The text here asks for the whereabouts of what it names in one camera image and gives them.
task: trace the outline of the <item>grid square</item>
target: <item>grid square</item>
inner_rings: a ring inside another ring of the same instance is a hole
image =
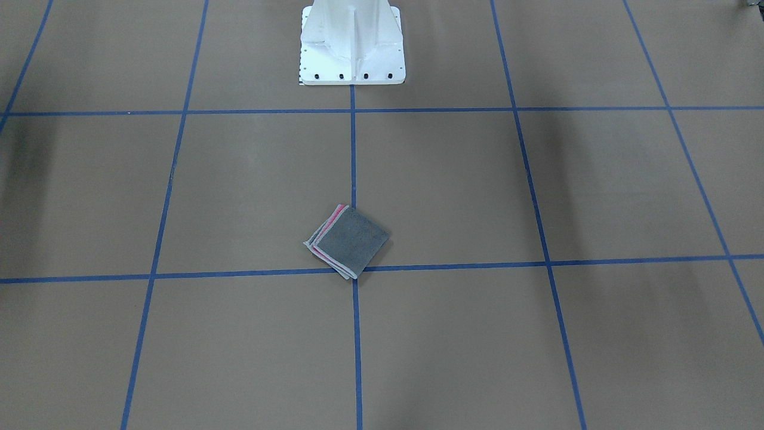
[[[193,109],[348,109],[346,86],[300,86],[300,22],[311,0],[210,2]]]
[[[117,428],[145,295],[145,281],[3,285],[0,428]]]
[[[764,260],[736,261],[735,265],[761,324],[764,322]]]
[[[14,111],[182,109],[202,14],[194,3],[54,2]]]
[[[390,3],[403,20],[406,82],[359,86],[359,108],[510,105],[489,2]]]
[[[552,259],[720,255],[666,112],[524,112]]]
[[[193,115],[160,270],[326,267],[303,246],[350,200],[350,115]]]
[[[356,140],[371,265],[543,260],[511,113],[359,114]]]
[[[630,0],[673,106],[764,105],[764,25],[738,0]]]
[[[544,268],[361,279],[364,427],[576,428]]]
[[[157,281],[130,429],[355,428],[336,275]]]
[[[663,106],[621,2],[497,1],[518,106]]]
[[[177,116],[11,118],[0,276],[148,272],[177,130]]]
[[[32,48],[47,0],[0,5],[0,111],[4,112]]]
[[[764,252],[764,112],[675,112],[733,254]]]
[[[590,428],[764,422],[764,349],[727,262],[555,274]]]

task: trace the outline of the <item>blue tape line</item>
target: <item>blue tape line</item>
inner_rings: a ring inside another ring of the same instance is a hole
[[[355,428],[364,429],[364,398],[361,381],[361,310],[358,280],[353,279],[353,334],[355,344]]]
[[[335,273],[334,269],[275,269],[275,270],[238,270],[233,272],[187,272],[157,273],[156,279],[201,279],[201,278],[237,278],[243,276],[283,276],[283,275],[318,275]]]
[[[364,272],[414,272],[417,270],[464,270],[464,269],[506,269],[516,267],[543,267],[544,262],[485,262],[462,264],[418,264],[418,265],[372,265]]]
[[[759,334],[759,339],[762,342],[762,346],[764,346],[764,330],[762,329],[761,322],[759,322],[759,318],[756,316],[756,310],[753,309],[751,298],[748,296],[748,291],[746,291],[743,280],[740,278],[740,273],[737,271],[737,266],[735,265],[734,260],[730,259],[729,263],[730,269],[732,269],[732,274],[735,276],[735,282],[737,282],[737,288],[740,290],[740,294],[743,296],[743,301],[746,303],[746,308],[748,308],[748,313],[751,315],[751,319],[753,320],[753,326],[756,328],[756,333]]]
[[[189,115],[261,115],[277,113],[350,113],[350,109],[195,109]]]
[[[356,207],[355,180],[355,85],[350,85],[350,182],[351,207]],[[358,280],[353,279],[353,333],[355,343],[355,420],[356,429],[364,428],[364,397],[361,381],[361,309],[358,304]]]
[[[523,129],[520,125],[520,114],[517,110],[517,102],[515,100],[514,88],[512,86],[512,76],[510,75],[509,64],[507,63],[507,54],[504,50],[504,42],[501,37],[501,29],[499,26],[499,17],[496,13],[496,3],[494,0],[490,0],[491,13],[494,16],[494,27],[496,28],[496,39],[499,43],[499,51],[501,52],[501,62],[504,67],[504,75],[507,78],[507,89],[510,93],[510,101],[512,103],[512,114],[515,119],[515,126],[517,128],[517,138],[520,142],[520,151],[523,153],[523,164],[526,169],[526,176],[528,180],[528,188],[530,190],[531,201],[533,202],[533,211],[536,214],[536,226],[539,230],[539,238],[541,240],[542,251],[544,252],[544,263],[546,266],[547,276],[549,277],[549,286],[552,290],[552,298],[555,302],[555,312],[557,313],[557,322],[560,327],[560,336],[562,338],[562,346],[565,350],[565,360],[568,363],[568,373],[570,374],[571,387],[573,389],[573,396],[575,398],[576,409],[578,410],[578,421],[581,425],[581,430],[586,430],[586,417],[584,415],[584,406],[581,403],[581,394],[578,389],[578,378],[576,377],[575,367],[573,365],[573,356],[571,353],[570,344],[568,342],[568,331],[565,328],[565,319],[562,315],[562,307],[560,305],[559,296],[557,294],[557,283],[555,281],[555,274],[552,271],[551,259],[549,258],[549,248],[546,243],[546,235],[544,234],[544,226],[541,220],[541,212],[539,210],[539,202],[536,198],[536,188],[533,185],[533,176],[531,174],[530,163],[528,160],[528,152],[525,146],[525,139],[523,137]]]
[[[610,110],[666,110],[664,106],[557,106],[519,107],[518,112],[560,112],[560,111],[610,111]]]
[[[151,306],[151,296],[154,293],[154,278],[149,279],[146,288],[146,298],[144,299],[144,309],[141,313],[141,326],[138,328],[138,339],[135,341],[135,353],[133,354],[133,365],[130,369],[130,382],[128,383],[128,393],[125,396],[125,408],[122,410],[122,421],[119,426],[121,430],[126,430],[128,420],[130,419],[130,408],[133,403],[133,392],[135,391],[135,380],[138,376],[138,365],[141,362],[141,351],[143,350],[143,339],[146,334],[146,323],[148,322],[148,311]]]
[[[138,365],[141,362],[141,350],[143,349],[143,339],[146,332],[146,324],[148,321],[148,312],[151,306],[151,295],[154,291],[154,279],[157,274],[157,267],[159,265],[159,255],[162,250],[162,240],[164,238],[164,228],[167,224],[167,212],[170,209],[170,198],[173,193],[173,179],[175,176],[175,168],[178,163],[178,153],[180,152],[180,144],[183,141],[183,130],[186,127],[186,117],[189,104],[191,102],[191,91],[193,89],[194,76],[196,75],[196,64],[199,61],[199,51],[202,48],[202,36],[204,35],[204,26],[207,20],[207,10],[209,8],[209,0],[204,1],[204,8],[202,9],[202,18],[199,23],[199,33],[196,37],[196,49],[194,51],[193,60],[191,62],[191,71],[189,73],[188,87],[186,88],[186,100],[183,104],[183,114],[180,117],[180,126],[178,128],[178,137],[175,141],[175,151],[173,153],[173,163],[170,167],[170,177],[167,180],[167,190],[164,196],[164,206],[162,207],[162,217],[159,224],[159,231],[157,232],[157,244],[154,247],[154,258],[151,263],[151,277],[149,278],[148,287],[146,288],[146,300],[144,302],[144,310],[141,316],[141,326],[138,330],[138,340],[135,344],[135,355],[133,357],[133,367],[130,372],[130,382],[128,384],[128,392],[125,397],[125,409],[122,412],[122,422],[120,429],[126,430],[128,427],[128,420],[130,419],[130,408],[133,399],[133,392],[135,390],[135,380],[138,377]]]
[[[181,115],[182,110],[106,110],[80,112],[11,112],[8,116],[140,116]]]
[[[667,110],[665,106],[526,106],[518,107],[518,112],[577,112],[577,111],[632,111]],[[764,110],[764,106],[672,106],[672,110]],[[350,109],[194,109],[188,115],[265,115],[290,113],[350,113]],[[404,108],[404,109],[356,109],[356,113],[414,113],[414,112],[512,112],[511,107],[452,107],[452,108]],[[8,112],[15,116],[136,116],[136,115],[181,115],[183,110],[113,110],[74,112]]]
[[[686,257],[647,257],[641,259],[594,259],[594,260],[559,260],[551,261],[550,265],[614,265],[614,264],[646,264],[660,262],[700,262],[724,261],[727,256],[686,256]]]
[[[351,207],[356,207],[356,193],[358,183],[356,182],[355,165],[355,85],[350,85],[350,200]]]
[[[764,106],[672,106],[673,110],[764,110]]]
[[[732,256],[732,259],[735,260],[760,260],[764,259],[764,254],[740,254],[737,256]]]
[[[703,203],[706,205],[706,209],[708,210],[708,215],[709,217],[711,217],[711,222],[714,224],[714,229],[716,230],[717,236],[719,237],[719,242],[721,243],[721,246],[724,249],[724,255],[729,260],[730,268],[732,269],[732,273],[734,274],[735,280],[737,282],[737,287],[740,289],[740,294],[743,296],[743,301],[746,303],[746,307],[748,308],[748,312],[751,316],[751,320],[753,320],[753,325],[759,334],[759,339],[761,340],[762,345],[764,345],[764,331],[762,330],[761,323],[759,322],[759,318],[756,316],[756,311],[753,309],[753,306],[751,305],[751,301],[748,297],[748,292],[746,291],[746,287],[743,284],[743,280],[738,275],[737,267],[735,266],[735,259],[732,257],[729,246],[727,246],[727,241],[724,239],[724,235],[722,234],[721,227],[719,226],[719,222],[717,221],[716,214],[714,213],[714,209],[711,207],[711,201],[709,200],[708,195],[706,194],[706,190],[703,186],[703,183],[701,182],[701,178],[700,178],[700,175],[698,174],[698,170],[695,167],[695,163],[692,161],[692,157],[690,156],[690,151],[687,147],[687,143],[685,142],[685,137],[681,133],[681,129],[679,128],[679,124],[674,115],[673,108],[671,107],[671,104],[669,103],[669,98],[666,96],[666,93],[663,89],[663,85],[661,84],[661,80],[658,77],[658,72],[656,71],[656,67],[652,62],[652,58],[650,57],[650,52],[647,51],[647,45],[645,45],[645,41],[642,38],[642,34],[639,32],[639,26],[636,24],[634,13],[632,13],[631,7],[629,6],[629,2],[627,0],[623,0],[623,6],[626,8],[626,13],[629,15],[631,24],[634,27],[634,32],[636,33],[636,37],[639,40],[639,45],[642,47],[642,52],[645,54],[647,63],[650,66],[650,70],[652,71],[652,77],[656,80],[656,84],[658,85],[658,90],[661,93],[663,102],[666,105],[666,108],[668,110],[668,115],[671,117],[672,124],[674,125],[674,130],[676,131],[676,135],[679,138],[681,149],[685,153],[685,158],[687,158],[687,163],[689,164],[690,170],[692,171],[692,176],[695,179],[695,183],[698,186],[698,190],[701,192],[701,196],[703,197]]]
[[[43,13],[43,18],[40,21],[40,27],[37,28],[37,34],[34,36],[32,47],[29,49],[29,54],[27,55],[27,59],[24,61],[24,66],[21,67],[21,72],[18,74],[16,85],[13,87],[13,93],[11,93],[11,98],[8,100],[8,104],[5,106],[5,111],[3,113],[2,119],[0,119],[0,133],[2,133],[3,129],[5,128],[5,123],[8,121],[8,117],[9,117],[8,114],[11,112],[11,109],[13,109],[13,104],[16,102],[18,91],[21,89],[21,83],[24,82],[24,77],[27,75],[27,69],[29,69],[29,64],[31,64],[32,62],[32,57],[34,56],[34,52],[37,49],[37,45],[40,43],[40,37],[42,37],[43,35],[43,30],[45,29],[45,24],[47,23],[48,16],[50,16],[50,9],[52,7],[53,7],[53,0],[48,0],[47,7],[45,8],[45,13]]]
[[[97,282],[97,281],[146,281],[146,275],[86,275],[86,276],[46,276],[40,278],[4,278],[0,285],[10,284],[47,284],[55,282]]]
[[[731,256],[735,260],[761,260],[764,254],[739,254]],[[664,262],[703,262],[725,261],[727,256],[677,256],[677,257],[646,257],[635,259],[592,259],[592,260],[551,260],[551,266],[580,266],[580,265],[619,265],[619,264],[656,264]],[[465,269],[511,269],[522,267],[544,267],[547,263],[535,262],[476,262],[459,264],[420,264],[420,265],[372,265],[364,272],[415,272],[437,270]],[[237,270],[229,272],[168,272],[151,275],[84,275],[84,276],[50,276],[38,278],[2,278],[0,285],[37,284],[56,282],[97,282],[97,281],[131,281],[154,279],[204,279],[204,278],[234,278],[247,276],[284,276],[284,275],[321,275],[335,273],[331,268],[320,269],[271,269],[271,270]]]
[[[451,107],[451,108],[366,108],[356,109],[358,113],[414,113],[414,112],[511,112],[510,107]]]

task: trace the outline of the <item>grid line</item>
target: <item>grid line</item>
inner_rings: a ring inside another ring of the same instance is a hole
[[[154,293],[154,281],[157,278],[157,267],[159,266],[159,256],[162,251],[162,240],[164,238],[164,228],[167,225],[167,212],[170,209],[170,198],[173,193],[173,179],[175,176],[175,168],[178,164],[178,154],[180,152],[180,146],[183,142],[183,131],[186,127],[186,118],[188,116],[188,108],[191,103],[191,91],[193,89],[193,80],[196,75],[196,64],[199,61],[199,51],[202,48],[202,36],[204,35],[204,26],[207,19],[207,10],[209,8],[209,0],[204,0],[204,7],[202,9],[202,17],[199,23],[199,32],[196,36],[196,48],[194,50],[193,59],[191,61],[191,71],[189,72],[188,86],[186,88],[186,99],[183,102],[183,114],[180,117],[180,126],[178,127],[178,137],[175,141],[175,152],[173,153],[173,162],[170,166],[170,177],[167,179],[167,190],[164,196],[164,206],[162,208],[162,217],[159,223],[159,231],[157,232],[157,244],[154,247],[154,258],[151,263],[151,273],[149,274],[148,287],[146,287],[146,299],[144,301],[144,308],[141,314],[141,326],[138,329],[138,339],[135,342],[135,354],[133,356],[133,365],[130,372],[130,380],[128,382],[128,392],[125,396],[125,408],[122,412],[121,430],[126,430],[128,427],[128,420],[130,419],[130,408],[132,405],[133,392],[135,390],[135,381],[138,377],[138,366],[141,362],[141,351],[143,349],[143,340],[146,333],[146,325],[148,323],[149,310],[151,308],[151,296]]]
[[[555,281],[555,273],[552,268],[551,259],[549,258],[549,248],[546,243],[546,235],[544,234],[544,225],[541,219],[541,211],[539,210],[539,201],[536,198],[536,188],[533,185],[533,174],[530,168],[530,161],[528,159],[528,152],[525,146],[525,139],[523,137],[523,127],[520,124],[520,112],[517,110],[517,102],[515,100],[515,92],[512,86],[512,75],[510,74],[510,67],[507,63],[507,52],[504,50],[504,42],[501,37],[501,27],[499,26],[499,17],[496,13],[496,2],[490,0],[490,9],[494,18],[494,27],[496,28],[496,39],[499,44],[499,52],[501,53],[501,61],[504,67],[504,76],[507,78],[507,89],[510,94],[510,101],[512,103],[512,114],[515,120],[515,127],[517,128],[517,139],[520,143],[520,151],[523,154],[523,164],[526,169],[526,176],[528,180],[528,189],[530,191],[531,201],[533,202],[533,212],[536,215],[536,227],[539,231],[539,239],[541,240],[541,248],[544,253],[544,266],[546,267],[546,273],[549,277],[549,287],[552,292],[552,300],[555,303],[555,312],[557,314],[557,323],[560,328],[560,337],[562,339],[562,347],[565,350],[565,360],[568,363],[568,374],[570,375],[571,388],[573,389],[573,396],[575,400],[576,409],[578,411],[578,421],[581,425],[581,430],[586,430],[586,416],[584,414],[584,406],[581,403],[581,394],[578,390],[578,378],[575,373],[575,365],[573,364],[573,355],[568,342],[568,331],[565,328],[565,318],[562,315],[562,306],[560,305],[560,298],[557,294],[557,282]]]
[[[764,106],[671,106],[671,110],[688,111],[756,111]],[[487,107],[421,107],[421,108],[357,108],[356,113],[437,113],[437,112],[512,112],[511,106]],[[669,110],[666,106],[518,106],[518,112],[601,112],[631,110]],[[36,116],[139,116],[139,115],[267,115],[295,113],[337,113],[348,114],[350,109],[189,109],[189,110],[104,110],[104,111],[43,111],[5,112],[4,117]]]
[[[53,0],[48,0],[47,6],[45,7],[45,12],[43,13],[43,18],[40,20],[40,27],[37,28],[37,33],[35,34],[34,40],[32,41],[32,46],[29,48],[29,55],[27,55],[27,59],[24,61],[24,66],[21,67],[21,72],[18,74],[18,79],[16,80],[16,85],[13,87],[11,98],[8,100],[8,104],[5,105],[5,111],[3,111],[2,119],[0,119],[0,133],[2,133],[3,129],[5,128],[5,123],[8,121],[11,109],[13,109],[13,104],[16,102],[18,91],[21,89],[21,83],[24,82],[24,77],[27,75],[27,69],[29,68],[29,64],[32,62],[32,57],[34,56],[34,52],[37,49],[37,44],[40,43],[40,38],[43,35],[43,30],[45,29],[45,24],[47,23],[48,16],[50,16],[50,10],[52,7]]]
[[[590,260],[551,260],[551,266],[579,266],[579,265],[624,265],[624,264],[659,264],[671,262],[706,262],[727,261],[729,258],[741,261],[764,260],[764,254],[739,254],[728,256],[676,256],[676,257],[644,257],[626,259],[590,259]],[[416,271],[442,271],[442,270],[470,270],[470,269],[518,269],[523,267],[544,267],[546,262],[476,262],[455,264],[422,264],[422,265],[372,265],[364,272],[416,272]],[[324,275],[334,273],[334,269],[262,269],[262,270],[234,270],[220,272],[166,272],[153,275],[155,279],[207,279],[207,278],[235,278],[255,276],[288,276],[288,275]],[[37,284],[37,283],[67,283],[67,282],[97,282],[97,281],[131,281],[148,280],[150,273],[134,273],[123,275],[81,275],[81,276],[41,276],[29,278],[1,278],[0,285],[13,284]]]
[[[759,336],[764,344],[764,334],[762,328],[757,319],[756,313],[753,310],[750,299],[743,285],[742,280],[737,272],[734,260],[760,260],[764,259],[764,254],[742,254],[732,255],[727,247],[727,243],[721,232],[721,228],[716,220],[711,202],[709,201],[701,179],[695,169],[694,163],[690,156],[687,145],[681,133],[681,129],[676,121],[673,111],[674,110],[699,110],[699,111],[724,111],[724,110],[764,110],[764,106],[671,106],[668,98],[662,88],[661,81],[658,77],[652,60],[649,56],[647,47],[639,32],[637,23],[628,1],[623,0],[623,4],[626,7],[633,28],[642,46],[643,53],[650,65],[656,84],[659,87],[662,95],[664,106],[552,106],[552,107],[518,107],[513,93],[513,86],[511,82],[510,71],[507,63],[507,57],[504,50],[503,39],[500,33],[500,26],[496,12],[496,6],[494,0],[490,0],[490,5],[494,18],[494,26],[497,32],[497,40],[500,48],[500,53],[503,61],[504,72],[507,79],[507,88],[510,93],[510,101],[512,106],[499,106],[499,107],[449,107],[449,108],[405,108],[405,109],[357,109],[355,105],[355,88],[350,86],[351,106],[350,109],[195,109],[189,110],[189,102],[191,92],[193,89],[193,81],[196,73],[196,65],[199,59],[199,51],[202,44],[202,35],[206,22],[206,15],[209,7],[209,0],[204,1],[204,7],[202,10],[201,22],[199,25],[199,33],[196,40],[196,50],[193,57],[191,71],[189,73],[188,87],[186,89],[186,98],[182,110],[138,110],[138,111],[82,111],[82,112],[12,112],[14,102],[20,91],[22,81],[27,72],[27,69],[31,63],[34,52],[37,48],[41,35],[43,33],[45,24],[50,14],[50,10],[53,5],[53,0],[48,0],[46,10],[43,18],[40,22],[40,26],[37,30],[34,42],[31,46],[29,54],[24,62],[24,66],[21,69],[19,78],[15,84],[15,88],[8,101],[5,111],[2,113],[2,119],[0,119],[0,133],[2,133],[6,122],[11,117],[45,117],[45,116],[158,116],[158,115],[178,115],[180,116],[180,126],[178,136],[176,139],[175,151],[173,153],[173,162],[170,168],[170,176],[167,184],[167,192],[165,196],[164,206],[162,209],[162,217],[160,220],[159,230],[157,232],[157,242],[154,250],[154,258],[152,260],[152,266],[150,273],[147,274],[126,274],[126,275],[86,275],[86,276],[60,276],[60,277],[40,277],[40,278],[12,278],[12,279],[0,279],[0,285],[10,284],[27,284],[27,283],[66,283],[66,282],[94,282],[94,281],[126,281],[126,280],[148,280],[147,294],[144,300],[144,309],[141,315],[141,326],[138,331],[138,339],[136,342],[136,350],[134,354],[133,367],[131,370],[131,378],[128,384],[128,394],[125,399],[125,409],[123,411],[121,429],[125,430],[128,425],[128,417],[130,412],[132,395],[134,392],[135,380],[138,374],[138,364],[140,361],[142,342],[147,325],[147,319],[149,315],[149,309],[151,305],[151,295],[153,292],[154,281],[156,279],[197,279],[197,278],[221,278],[221,277],[235,277],[235,276],[272,276],[272,275],[317,275],[317,274],[329,274],[333,273],[333,269],[272,269],[272,270],[248,270],[248,271],[231,271],[231,272],[178,272],[178,273],[158,273],[157,267],[160,257],[161,245],[163,240],[164,228],[167,221],[167,213],[169,211],[170,198],[173,188],[173,176],[177,164],[178,154],[180,146],[183,140],[183,131],[186,124],[188,115],[260,115],[260,114],[349,114],[351,116],[351,205],[356,207],[357,203],[357,184],[356,184],[356,115],[358,113],[411,113],[411,112],[512,112],[516,129],[518,133],[518,139],[520,141],[520,148],[523,154],[523,163],[526,169],[527,181],[529,183],[529,192],[531,200],[533,202],[534,211],[536,214],[537,228],[539,230],[539,239],[542,244],[542,250],[544,254],[544,261],[536,262],[487,262],[487,263],[462,263],[462,264],[441,264],[441,265],[387,265],[387,266],[371,266],[368,267],[365,272],[392,272],[392,271],[417,271],[417,270],[459,270],[459,269],[495,269],[495,268],[522,268],[522,267],[546,267],[550,288],[552,290],[552,297],[555,302],[555,310],[558,317],[558,323],[560,326],[563,345],[565,348],[566,360],[568,362],[568,370],[571,377],[571,384],[573,386],[576,406],[578,408],[579,419],[581,428],[586,429],[586,421],[584,417],[584,410],[581,405],[581,398],[578,391],[578,383],[575,376],[575,368],[571,357],[571,351],[568,344],[567,332],[565,329],[565,322],[562,316],[562,309],[559,303],[559,298],[556,290],[555,278],[553,273],[553,267],[555,266],[577,266],[577,265],[616,265],[616,264],[650,264],[650,263],[665,263],[665,262],[695,262],[695,261],[728,261],[733,274],[736,278],[737,284],[743,295],[744,301],[749,309],[749,313],[756,326]],[[699,191],[704,199],[707,210],[714,224],[714,228],[717,231],[719,240],[724,248],[723,256],[676,256],[676,257],[652,257],[652,258],[635,258],[635,259],[589,259],[589,260],[551,260],[549,257],[549,250],[547,247],[544,229],[542,225],[542,218],[536,199],[536,192],[533,186],[533,176],[531,174],[530,163],[526,152],[523,133],[520,125],[519,112],[555,112],[555,111],[628,111],[628,110],[652,110],[652,111],[666,111],[672,119],[672,123],[675,127],[675,131],[681,143],[681,146],[685,152],[685,157],[690,164],[694,178],[698,185]],[[356,419],[357,429],[363,428],[363,412],[362,412],[362,381],[361,381],[361,328],[360,328],[360,305],[359,305],[359,289],[358,280],[353,281],[353,308],[354,308],[354,346],[355,346],[355,378],[356,378]]]
[[[666,107],[666,111],[668,112],[668,115],[671,117],[672,124],[674,125],[674,130],[676,131],[677,138],[679,139],[679,144],[681,145],[682,151],[685,153],[685,158],[687,158],[687,163],[690,166],[690,170],[692,171],[692,176],[695,179],[695,183],[698,186],[698,190],[701,193],[701,196],[703,197],[703,202],[706,206],[706,210],[708,211],[708,216],[711,218],[711,222],[714,224],[714,229],[717,232],[717,236],[719,237],[719,242],[722,245],[722,249],[724,249],[724,255],[727,257],[727,261],[730,264],[730,269],[732,269],[732,273],[735,277],[735,281],[737,282],[737,287],[740,290],[740,294],[743,296],[743,301],[746,304],[746,307],[748,308],[749,315],[751,317],[751,320],[753,321],[753,326],[756,329],[756,332],[759,334],[759,340],[761,341],[762,345],[764,346],[764,331],[762,331],[762,326],[759,323],[759,319],[756,316],[756,311],[753,309],[753,304],[751,303],[750,297],[748,296],[748,291],[746,290],[746,286],[743,284],[743,280],[740,278],[740,274],[737,271],[737,267],[735,265],[735,259],[732,257],[732,254],[730,252],[730,248],[727,245],[727,241],[724,239],[724,235],[721,231],[721,226],[719,225],[719,222],[716,218],[716,214],[714,213],[714,208],[711,206],[711,200],[708,198],[708,195],[706,194],[706,190],[703,186],[703,182],[701,181],[701,177],[698,174],[698,170],[695,167],[695,163],[692,161],[692,156],[690,155],[690,150],[687,147],[687,143],[685,142],[685,137],[681,133],[681,129],[679,128],[679,123],[676,120],[676,116],[674,115],[674,109],[671,106],[671,103],[669,103],[669,98],[666,96],[666,93],[663,89],[663,84],[661,83],[660,77],[658,76],[658,71],[656,70],[655,64],[652,62],[652,58],[650,57],[650,52],[647,50],[647,45],[645,44],[645,41],[642,37],[642,33],[639,32],[639,26],[636,23],[636,19],[634,18],[634,13],[631,11],[631,7],[629,6],[628,0],[623,0],[623,6],[626,8],[626,13],[629,15],[629,19],[631,20],[631,24],[634,27],[634,32],[636,33],[636,37],[639,40],[639,45],[642,47],[642,51],[645,54],[645,59],[647,60],[647,64],[650,66],[650,70],[652,71],[652,76],[655,78],[656,85],[658,86],[658,90],[661,93],[661,97],[663,98],[663,102]]]
[[[357,181],[355,163],[355,85],[350,85],[350,201],[351,207],[356,208]],[[355,428],[364,428],[364,393],[361,373],[361,304],[359,299],[358,280],[353,279],[353,344],[355,353]]]

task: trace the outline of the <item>folded towel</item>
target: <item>folded towel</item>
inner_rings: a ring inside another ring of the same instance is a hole
[[[340,204],[303,244],[343,278],[358,279],[389,236],[356,209]]]

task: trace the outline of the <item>gray towel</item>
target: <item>gray towel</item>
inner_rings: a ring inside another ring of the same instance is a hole
[[[338,205],[304,244],[345,279],[357,279],[389,236],[356,209]]]

